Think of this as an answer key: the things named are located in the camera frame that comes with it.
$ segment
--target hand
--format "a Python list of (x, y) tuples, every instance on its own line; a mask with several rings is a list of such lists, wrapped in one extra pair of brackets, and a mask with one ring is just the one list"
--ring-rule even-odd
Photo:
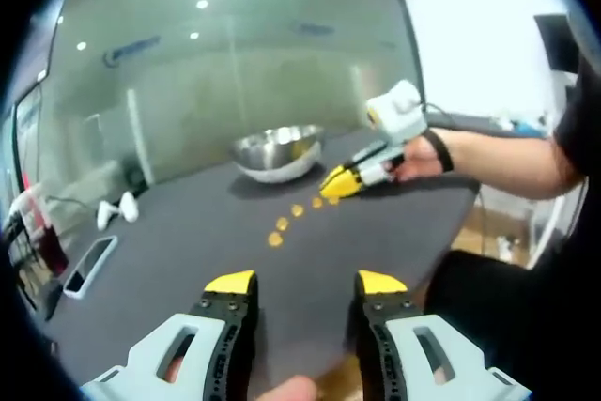
[(317, 386), (305, 376), (295, 376), (256, 401), (316, 401)]
[[(442, 129), (432, 129), (444, 142), (446, 133)], [(430, 142), (423, 136), (409, 141), (405, 146), (405, 161), (396, 168), (386, 163), (385, 169), (390, 171), (393, 178), (400, 182), (406, 182), (417, 177), (432, 177), (442, 174), (442, 164), (439, 156)]]
[[(165, 374), (167, 382), (175, 382), (179, 367), (181, 366), (183, 357), (174, 359), (170, 364)], [(256, 401), (316, 401), (317, 386), (316, 384), (304, 376), (295, 376), (275, 389), (262, 394)]]

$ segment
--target blue logo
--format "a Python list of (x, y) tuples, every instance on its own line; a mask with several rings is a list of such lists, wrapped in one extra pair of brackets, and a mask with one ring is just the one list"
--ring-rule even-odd
[(159, 42), (161, 42), (161, 37), (156, 36), (132, 42), (123, 47), (118, 47), (112, 51), (106, 51), (102, 55), (102, 63), (104, 63), (104, 66), (107, 68), (118, 68), (119, 63), (123, 58), (139, 54), (147, 49), (150, 49), (151, 47), (158, 45)]

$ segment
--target stainless steel bowl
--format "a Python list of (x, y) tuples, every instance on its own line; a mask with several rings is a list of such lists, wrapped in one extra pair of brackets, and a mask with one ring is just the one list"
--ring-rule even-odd
[(241, 138), (232, 145), (232, 157), (249, 177), (278, 183), (308, 172), (320, 159), (323, 129), (289, 126)]

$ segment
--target table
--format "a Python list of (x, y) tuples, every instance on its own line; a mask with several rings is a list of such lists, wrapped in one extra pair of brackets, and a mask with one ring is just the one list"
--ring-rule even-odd
[[(370, 131), (332, 138), (323, 162), (332, 168), (372, 139)], [(74, 380), (125, 364), (133, 344), (172, 314), (188, 312), (209, 281), (248, 269), (257, 272), (263, 309), (249, 394), (295, 374), (316, 376), (346, 353), (355, 272), (384, 272), (415, 287), (479, 190), (449, 175), (313, 209), (325, 174), (316, 167), (291, 184), (265, 186), (229, 162), (151, 188), (139, 199), (135, 224), (117, 219), (102, 234), (87, 224), (70, 250), (73, 264), (99, 236), (117, 235), (119, 244), (85, 299), (63, 297), (48, 324)], [(292, 204), (304, 205), (304, 215), (293, 219)], [(267, 236), (280, 216), (290, 226), (273, 249)]]

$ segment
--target smartphone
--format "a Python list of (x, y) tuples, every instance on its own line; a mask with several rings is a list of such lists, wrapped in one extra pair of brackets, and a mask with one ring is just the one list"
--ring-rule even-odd
[(82, 299), (116, 244), (116, 236), (97, 239), (67, 278), (63, 293), (76, 300)]

